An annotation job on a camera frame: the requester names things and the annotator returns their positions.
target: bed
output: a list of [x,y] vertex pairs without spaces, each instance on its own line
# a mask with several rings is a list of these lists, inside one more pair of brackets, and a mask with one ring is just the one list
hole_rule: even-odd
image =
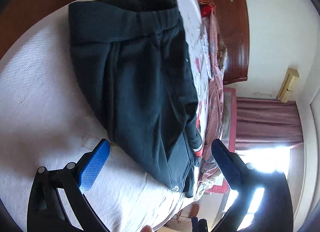
[[[201,46],[197,0],[177,0],[183,18],[204,140],[208,114],[208,75]],[[0,198],[26,231],[28,197],[39,166],[64,167],[91,151],[106,130],[85,101],[73,73],[68,44],[68,7],[25,32],[0,60]],[[199,169],[195,168],[194,194]],[[61,191],[70,221],[80,228]],[[86,198],[111,231],[157,230],[194,201],[155,181],[112,144],[107,163]]]

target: pink curtain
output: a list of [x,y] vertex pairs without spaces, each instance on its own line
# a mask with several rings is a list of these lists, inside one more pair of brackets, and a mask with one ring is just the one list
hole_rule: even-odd
[[236,150],[303,145],[295,102],[237,98]]

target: window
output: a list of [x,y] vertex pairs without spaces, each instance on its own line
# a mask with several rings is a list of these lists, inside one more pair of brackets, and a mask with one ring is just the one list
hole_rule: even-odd
[[[238,155],[244,163],[252,163],[258,171],[273,172],[277,170],[284,172],[288,179],[290,168],[290,149],[286,147],[267,148],[267,149],[254,149],[248,151],[237,151]],[[245,215],[238,230],[249,226],[253,220],[254,213],[258,210],[260,202],[263,197],[264,188],[258,188],[253,195],[253,199],[249,206],[248,212]],[[238,196],[236,190],[229,191],[227,202],[222,210],[222,215],[227,212],[233,202]]]

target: screw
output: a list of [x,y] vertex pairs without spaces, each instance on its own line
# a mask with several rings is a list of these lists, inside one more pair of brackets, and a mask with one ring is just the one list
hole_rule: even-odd
[[252,163],[246,163],[246,165],[245,166],[247,166],[247,168],[249,169],[249,170],[253,170],[254,169],[254,167],[253,167],[253,164]]
[[45,168],[43,166],[41,166],[39,169],[38,169],[38,172],[39,173],[43,173],[45,171]]
[[67,164],[67,169],[71,170],[71,169],[73,169],[75,166],[76,166],[75,163],[68,163],[68,164]]

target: elastic waistband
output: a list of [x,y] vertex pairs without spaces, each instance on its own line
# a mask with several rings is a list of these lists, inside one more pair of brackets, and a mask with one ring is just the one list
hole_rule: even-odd
[[161,33],[179,20],[176,0],[74,2],[69,5],[70,44],[131,40]]

